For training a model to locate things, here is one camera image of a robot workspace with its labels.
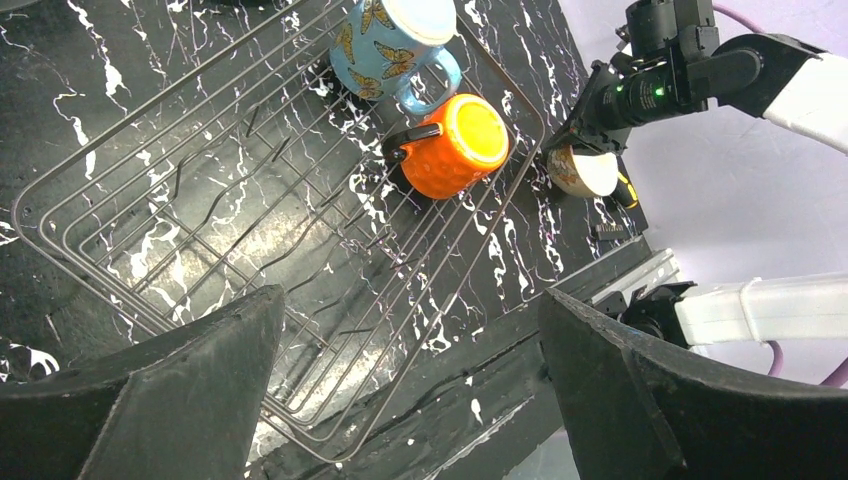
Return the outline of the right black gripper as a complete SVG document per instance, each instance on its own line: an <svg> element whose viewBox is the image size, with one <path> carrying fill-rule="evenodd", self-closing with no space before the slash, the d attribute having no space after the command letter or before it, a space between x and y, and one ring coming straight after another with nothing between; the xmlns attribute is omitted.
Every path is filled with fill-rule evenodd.
<svg viewBox="0 0 848 480"><path fill-rule="evenodd" d="M576 105L543 144L551 154L567 147L578 155L620 155L636 125L633 93L636 69L631 59L594 61Z"/></svg>

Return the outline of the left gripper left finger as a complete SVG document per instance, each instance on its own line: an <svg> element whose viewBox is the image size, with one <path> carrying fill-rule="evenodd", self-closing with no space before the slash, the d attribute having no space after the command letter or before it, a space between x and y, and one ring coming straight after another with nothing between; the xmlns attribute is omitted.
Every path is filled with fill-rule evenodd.
<svg viewBox="0 0 848 480"><path fill-rule="evenodd" d="M282 333L262 287L179 328L1 388L5 479L239 479Z"/></svg>

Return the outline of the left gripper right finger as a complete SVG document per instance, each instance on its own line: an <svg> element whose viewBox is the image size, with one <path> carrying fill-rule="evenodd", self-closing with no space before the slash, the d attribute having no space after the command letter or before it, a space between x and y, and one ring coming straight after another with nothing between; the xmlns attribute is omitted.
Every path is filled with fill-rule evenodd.
<svg viewBox="0 0 848 480"><path fill-rule="evenodd" d="M843 479L847 393L732 367L549 290L542 352L583 479Z"/></svg>

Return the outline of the white floral bowl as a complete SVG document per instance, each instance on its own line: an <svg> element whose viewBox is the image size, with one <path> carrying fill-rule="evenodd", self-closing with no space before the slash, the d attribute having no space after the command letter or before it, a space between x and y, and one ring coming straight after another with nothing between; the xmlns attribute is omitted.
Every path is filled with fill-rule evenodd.
<svg viewBox="0 0 848 480"><path fill-rule="evenodd" d="M612 153L577 155L565 146L546 153L546 166L554 185L579 198L609 196L618 182L618 161Z"/></svg>

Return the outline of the orange mug black handle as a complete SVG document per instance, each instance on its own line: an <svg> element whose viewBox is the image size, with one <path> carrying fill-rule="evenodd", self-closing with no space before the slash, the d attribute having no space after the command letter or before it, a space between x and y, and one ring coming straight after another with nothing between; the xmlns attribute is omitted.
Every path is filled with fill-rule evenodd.
<svg viewBox="0 0 848 480"><path fill-rule="evenodd" d="M384 139L384 160L398 163L408 183L435 200L448 199L497 171L509 156L507 127L496 109L457 94L416 127Z"/></svg>

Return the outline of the blue butterfly mug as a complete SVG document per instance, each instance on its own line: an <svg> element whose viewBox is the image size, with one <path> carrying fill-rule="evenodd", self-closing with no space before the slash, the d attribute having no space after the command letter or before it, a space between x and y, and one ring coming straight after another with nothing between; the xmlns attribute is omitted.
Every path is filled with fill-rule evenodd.
<svg viewBox="0 0 848 480"><path fill-rule="evenodd" d="M379 102L395 98L415 116L435 111L460 87L462 72L446 49L457 33L452 1L365 0L342 21L329 50L339 81L359 98ZM447 87L427 103L412 90L412 77L427 66L439 66Z"/></svg>

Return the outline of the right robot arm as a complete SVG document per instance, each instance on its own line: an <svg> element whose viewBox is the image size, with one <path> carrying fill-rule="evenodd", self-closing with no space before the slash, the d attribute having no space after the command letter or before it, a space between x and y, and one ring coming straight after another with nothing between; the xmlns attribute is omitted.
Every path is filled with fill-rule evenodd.
<svg viewBox="0 0 848 480"><path fill-rule="evenodd" d="M703 112L710 99L846 150L845 58L782 34L721 41L709 1L637 1L626 19L630 52L593 64L572 112L544 145L547 159L620 155L634 128ZM639 288L613 319L683 348L843 338L847 278Z"/></svg>

